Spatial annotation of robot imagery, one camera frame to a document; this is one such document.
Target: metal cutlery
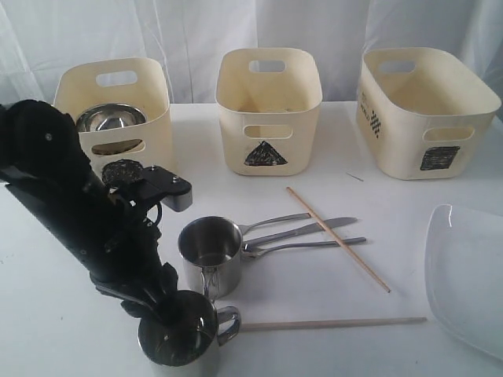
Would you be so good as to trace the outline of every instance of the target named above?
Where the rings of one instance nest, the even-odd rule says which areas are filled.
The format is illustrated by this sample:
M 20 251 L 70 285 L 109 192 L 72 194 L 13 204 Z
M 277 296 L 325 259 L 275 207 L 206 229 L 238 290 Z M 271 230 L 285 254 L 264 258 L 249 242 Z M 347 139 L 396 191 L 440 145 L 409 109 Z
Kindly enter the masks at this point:
M 365 237 L 356 237 L 356 238 L 348 238 L 343 240 L 346 245 L 355 245 L 358 243 L 364 243 L 367 241 Z M 289 249 L 293 247 L 339 247 L 340 245 L 335 241 L 327 241 L 327 242 L 303 242 L 303 243 L 287 243 L 284 245 L 278 245 L 268 248 L 261 247 L 253 247 L 250 251 L 247 250 L 247 244 L 244 245 L 244 248 L 241 252 L 241 258 L 243 260 L 255 260 L 261 258 L 263 255 L 270 253 L 271 251 Z
M 325 223 L 330 228 L 337 228 L 339 226 L 353 224 L 356 221 L 357 221 L 357 218 L 331 218 L 329 220 L 326 220 Z M 319 224 L 316 224 L 316 223 L 309 224 L 309 225 L 301 226 L 300 228 L 297 228 L 297 229 L 288 230 L 286 232 L 280 232 L 280 233 L 276 233 L 276 234 L 271 234 L 269 236 L 254 238 L 253 240 L 245 241 L 244 247 L 248 251 L 253 251 L 254 247 L 262 245 L 264 243 L 284 240 L 286 238 L 291 238 L 291 237 L 303 236 L 305 234 L 321 232 L 322 230 L 323 230 L 323 228 Z
M 274 222 L 280 222 L 280 221 L 302 220 L 304 218 L 310 218 L 310 217 L 311 216 L 308 213 L 289 214 L 288 216 L 280 216 L 279 218 L 270 218 L 269 220 L 259 221 L 259 222 L 256 222 L 255 224 L 238 225 L 237 227 L 241 231 L 241 234 L 244 236 L 246 233 L 250 232 L 253 228 L 260 226 L 260 225 L 273 224 Z

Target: basket handle hole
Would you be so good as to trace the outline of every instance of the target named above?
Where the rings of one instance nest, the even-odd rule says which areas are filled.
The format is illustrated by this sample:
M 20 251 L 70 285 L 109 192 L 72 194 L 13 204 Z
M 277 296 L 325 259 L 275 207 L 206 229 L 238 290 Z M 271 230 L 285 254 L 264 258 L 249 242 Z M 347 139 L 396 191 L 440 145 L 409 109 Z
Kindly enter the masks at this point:
M 252 60 L 248 69 L 254 73 L 281 73 L 286 69 L 282 60 Z
M 118 155 L 121 153 L 140 152 L 145 149 L 142 139 L 116 141 L 113 143 L 98 144 L 91 148 L 91 152 L 97 156 Z
M 431 128 L 423 135 L 424 141 L 464 141 L 475 133 L 473 127 Z
M 383 61 L 379 70 L 383 73 L 410 73 L 416 68 L 416 63 L 411 60 L 387 60 Z
M 293 129 L 288 124 L 250 125 L 243 132 L 251 139 L 289 139 L 293 135 Z
M 102 87 L 134 84 L 138 81 L 135 71 L 102 73 L 96 76 L 96 84 Z

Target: robotic arm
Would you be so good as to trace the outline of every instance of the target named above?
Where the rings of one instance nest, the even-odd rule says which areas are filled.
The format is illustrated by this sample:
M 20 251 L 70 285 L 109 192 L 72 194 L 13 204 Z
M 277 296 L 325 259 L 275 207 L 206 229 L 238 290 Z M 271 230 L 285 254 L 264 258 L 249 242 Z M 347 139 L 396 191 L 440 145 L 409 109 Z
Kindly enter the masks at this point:
M 109 188 L 80 148 L 72 117 L 41 101 L 0 105 L 0 179 L 86 267 L 104 295 L 133 317 L 178 320 L 178 274 L 161 264 L 161 233 L 147 212 L 160 202 L 182 211 L 191 184 L 162 167 Z

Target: clear plastic plate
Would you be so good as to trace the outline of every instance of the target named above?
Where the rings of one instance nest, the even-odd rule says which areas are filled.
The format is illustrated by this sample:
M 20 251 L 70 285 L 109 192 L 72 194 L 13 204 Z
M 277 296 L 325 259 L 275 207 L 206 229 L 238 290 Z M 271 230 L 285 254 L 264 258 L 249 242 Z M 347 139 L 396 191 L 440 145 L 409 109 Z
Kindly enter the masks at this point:
M 431 311 L 445 329 L 503 360 L 503 217 L 442 205 L 425 255 Z

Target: wooden stick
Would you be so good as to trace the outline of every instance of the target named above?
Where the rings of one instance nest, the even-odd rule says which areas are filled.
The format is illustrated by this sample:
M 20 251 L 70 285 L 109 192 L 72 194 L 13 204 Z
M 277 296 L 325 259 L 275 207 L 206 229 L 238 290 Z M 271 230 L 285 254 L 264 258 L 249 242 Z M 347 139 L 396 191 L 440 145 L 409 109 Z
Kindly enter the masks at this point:
M 240 332 L 310 330 L 315 328 L 363 328 L 368 326 L 389 326 L 392 324 L 421 324 L 426 317 L 376 318 L 369 320 L 305 320 L 299 322 L 269 322 L 242 324 Z
M 311 215 L 312 218 L 314 218 L 318 224 L 326 231 L 328 232 L 335 241 L 377 282 L 379 285 L 384 288 L 384 290 L 387 293 L 391 292 L 391 289 L 377 276 L 373 270 L 367 266 L 367 264 L 361 259 L 354 251 L 351 250 L 349 246 L 347 246 L 344 241 L 336 235 L 336 233 L 330 229 L 329 226 L 325 224 L 325 222 L 316 214 L 316 212 L 313 211 L 311 207 L 299 196 L 295 191 L 293 191 L 292 188 L 287 187 L 287 191 L 294 197 L 296 198 L 303 206 L 306 208 L 307 212 Z

